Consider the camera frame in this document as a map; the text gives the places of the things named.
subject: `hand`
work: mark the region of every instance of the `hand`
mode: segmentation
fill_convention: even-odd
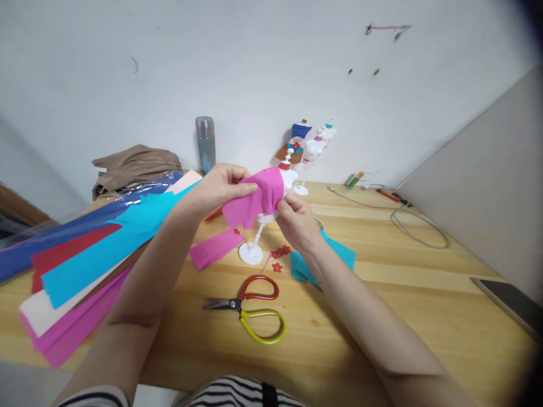
[[[179,201],[176,208],[178,206],[188,208],[198,217],[206,217],[229,200],[255,192],[258,189],[256,183],[240,183],[250,175],[244,167],[215,164],[202,181]]]
[[[294,194],[286,194],[277,203],[277,210],[279,228],[298,252],[306,252],[323,240],[311,208]]]

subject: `scissors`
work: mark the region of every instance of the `scissors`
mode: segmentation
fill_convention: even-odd
[[[263,294],[245,294],[245,291],[247,290],[247,287],[249,287],[249,284],[251,284],[255,280],[266,280],[267,282],[270,282],[273,285],[273,294],[271,295],[263,295]],[[237,311],[239,313],[239,322],[242,323],[245,330],[249,333],[249,335],[256,340],[258,343],[261,343],[262,345],[275,345],[277,342],[279,342],[281,339],[283,339],[285,332],[287,331],[287,326],[285,324],[285,320],[283,319],[283,316],[275,311],[270,309],[265,310],[257,310],[257,311],[244,311],[242,309],[242,301],[243,300],[250,300],[252,298],[257,298],[259,300],[275,300],[279,296],[279,287],[277,287],[277,284],[274,280],[271,278],[265,276],[265,275],[254,275],[249,277],[247,280],[244,281],[243,285],[240,288],[239,295],[237,298],[231,298],[231,299],[225,299],[225,298],[206,298],[208,304],[203,306],[203,309],[230,309]],[[276,315],[279,320],[281,321],[281,326],[279,328],[279,331],[269,337],[262,337],[257,335],[253,332],[249,324],[247,323],[247,318],[254,318],[254,317],[263,317],[265,315]]]

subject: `wooden desk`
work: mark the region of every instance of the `wooden desk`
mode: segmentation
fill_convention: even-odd
[[[527,369],[535,342],[493,304],[470,276],[501,279],[458,242],[435,250],[410,239],[389,221],[390,211],[371,209],[332,194],[325,184],[308,183],[315,216],[327,234],[357,252],[355,272],[422,337],[449,372],[481,405],[506,405]],[[338,191],[372,205],[394,204],[373,190]],[[92,208],[104,202],[95,202]],[[413,233],[440,244],[439,235],[415,217],[400,214]],[[225,230],[219,217],[203,223],[195,243]],[[247,231],[253,239],[255,230]],[[285,244],[277,225],[264,228],[260,246],[265,256]],[[250,300],[246,309],[274,308],[287,323],[282,342],[265,347],[253,341],[233,313],[201,310],[204,297],[234,296],[242,281],[263,264],[243,264],[236,251],[203,271],[187,259],[151,350],[141,382],[196,389],[209,380],[238,374],[264,380],[312,406],[387,405],[368,361],[343,328],[322,292],[290,277],[285,267],[265,273],[281,289],[274,302]],[[0,359],[47,366],[32,348],[18,317],[18,306],[30,293],[31,276],[0,287]],[[253,326],[273,333],[275,319]],[[89,338],[64,365],[74,370],[87,353]]]

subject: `scissors blade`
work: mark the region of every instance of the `scissors blade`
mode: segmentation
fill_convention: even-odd
[[[203,309],[231,309],[230,300],[224,298],[206,298],[208,304]]]

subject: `brown cloth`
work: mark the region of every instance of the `brown cloth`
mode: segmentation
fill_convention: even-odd
[[[181,170],[177,155],[142,144],[97,158],[92,163],[95,167],[107,169],[107,172],[98,172],[98,180],[92,188],[93,201],[105,190],[114,191],[133,183],[155,181],[163,177],[165,171]]]

